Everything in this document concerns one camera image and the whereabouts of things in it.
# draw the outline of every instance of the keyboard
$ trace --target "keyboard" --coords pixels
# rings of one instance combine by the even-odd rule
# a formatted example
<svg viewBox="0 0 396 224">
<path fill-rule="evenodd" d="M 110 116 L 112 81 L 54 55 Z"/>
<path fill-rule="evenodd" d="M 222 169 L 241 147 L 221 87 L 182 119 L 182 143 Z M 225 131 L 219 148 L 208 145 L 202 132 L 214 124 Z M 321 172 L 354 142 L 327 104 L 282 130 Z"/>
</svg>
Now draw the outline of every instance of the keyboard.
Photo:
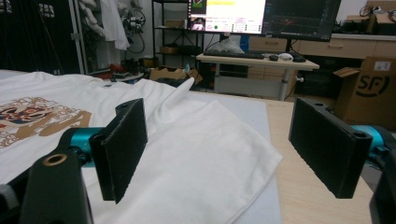
<svg viewBox="0 0 396 224">
<path fill-rule="evenodd" d="M 231 57 L 231 58 L 247 58 L 247 59 L 264 59 L 264 56 L 260 53 L 235 53 L 230 51 L 216 51 L 207 50 L 204 52 L 206 56 L 218 56 L 218 57 Z"/>
</svg>

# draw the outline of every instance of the screw hole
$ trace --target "screw hole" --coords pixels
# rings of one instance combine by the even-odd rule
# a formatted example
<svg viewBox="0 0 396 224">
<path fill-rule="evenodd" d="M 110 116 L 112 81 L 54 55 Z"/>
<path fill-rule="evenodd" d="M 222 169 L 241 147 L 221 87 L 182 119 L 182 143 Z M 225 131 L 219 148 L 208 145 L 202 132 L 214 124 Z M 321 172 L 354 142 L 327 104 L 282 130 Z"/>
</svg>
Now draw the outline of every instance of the screw hole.
<svg viewBox="0 0 396 224">
<path fill-rule="evenodd" d="M 43 163 L 46 166 L 54 166 L 54 165 L 61 164 L 66 159 L 67 159 L 66 154 L 55 154 L 55 155 L 52 155 L 52 156 L 44 159 Z"/>
</svg>

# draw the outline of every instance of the wooden table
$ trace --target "wooden table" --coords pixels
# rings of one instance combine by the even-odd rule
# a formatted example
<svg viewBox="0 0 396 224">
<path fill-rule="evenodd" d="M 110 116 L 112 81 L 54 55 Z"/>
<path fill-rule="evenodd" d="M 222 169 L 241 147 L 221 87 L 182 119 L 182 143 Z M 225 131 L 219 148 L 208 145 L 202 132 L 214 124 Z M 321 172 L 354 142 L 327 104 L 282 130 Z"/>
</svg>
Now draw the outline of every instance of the wooden table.
<svg viewBox="0 0 396 224">
<path fill-rule="evenodd" d="M 264 100 L 273 145 L 284 159 L 276 171 L 280 211 L 286 223 L 372 223 L 373 192 L 360 178 L 353 199 L 336 199 L 289 141 L 294 103 Z"/>
<path fill-rule="evenodd" d="M 306 61 L 304 63 L 294 63 L 292 61 L 278 60 L 277 62 L 265 59 L 247 59 L 247 58 L 231 58 L 231 57 L 217 57 L 206 56 L 200 54 L 197 60 L 203 63 L 215 63 L 215 92 L 239 93 L 260 95 L 266 97 L 277 97 L 278 100 L 283 101 L 286 95 L 286 88 L 290 80 L 291 74 L 295 70 L 312 71 L 319 69 L 319 65 Z M 285 72 L 282 81 L 253 79 L 244 77 L 223 77 L 220 75 L 220 64 L 237 64 L 246 66 L 259 66 L 259 67 L 273 67 L 284 69 Z"/>
</svg>

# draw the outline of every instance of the cardboard box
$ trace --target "cardboard box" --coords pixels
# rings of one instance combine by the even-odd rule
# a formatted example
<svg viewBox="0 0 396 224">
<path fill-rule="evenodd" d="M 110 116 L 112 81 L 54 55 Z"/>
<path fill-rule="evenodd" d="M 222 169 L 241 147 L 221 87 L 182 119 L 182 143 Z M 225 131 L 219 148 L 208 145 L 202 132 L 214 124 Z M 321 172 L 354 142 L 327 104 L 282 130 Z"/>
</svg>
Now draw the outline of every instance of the cardboard box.
<svg viewBox="0 0 396 224">
<path fill-rule="evenodd" d="M 160 66 L 151 70 L 149 79 L 157 80 L 160 77 L 169 77 L 174 79 L 186 78 L 182 68 Z"/>
<path fill-rule="evenodd" d="M 177 54 L 178 48 L 160 47 L 160 53 Z"/>
<path fill-rule="evenodd" d="M 198 70 L 196 70 L 195 68 L 192 68 L 187 74 L 183 71 L 182 68 L 175 68 L 168 66 L 161 66 L 151 70 L 149 79 L 155 81 L 161 77 L 168 77 L 174 79 L 184 79 L 188 77 L 193 77 L 195 79 L 195 84 L 203 80 Z"/>
<path fill-rule="evenodd" d="M 343 78 L 336 117 L 396 131 L 396 58 L 367 57 L 361 69 L 343 68 L 334 74 Z"/>
<path fill-rule="evenodd" d="M 169 28 L 184 28 L 183 20 L 167 20 L 165 21 L 165 26 Z"/>
<path fill-rule="evenodd" d="M 396 22 L 390 20 L 388 13 L 376 15 L 376 26 L 378 35 L 396 35 Z"/>
</svg>

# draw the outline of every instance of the sf logo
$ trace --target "sf logo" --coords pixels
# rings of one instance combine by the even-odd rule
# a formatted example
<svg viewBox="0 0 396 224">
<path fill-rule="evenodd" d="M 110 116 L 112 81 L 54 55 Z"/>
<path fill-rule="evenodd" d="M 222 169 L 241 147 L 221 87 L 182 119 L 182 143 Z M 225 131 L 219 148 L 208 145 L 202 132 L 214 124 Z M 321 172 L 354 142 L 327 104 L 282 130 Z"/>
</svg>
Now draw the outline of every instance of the sf logo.
<svg viewBox="0 0 396 224">
<path fill-rule="evenodd" d="M 389 77 L 361 76 L 356 94 L 362 97 L 376 97 L 387 89 L 389 80 Z"/>
</svg>

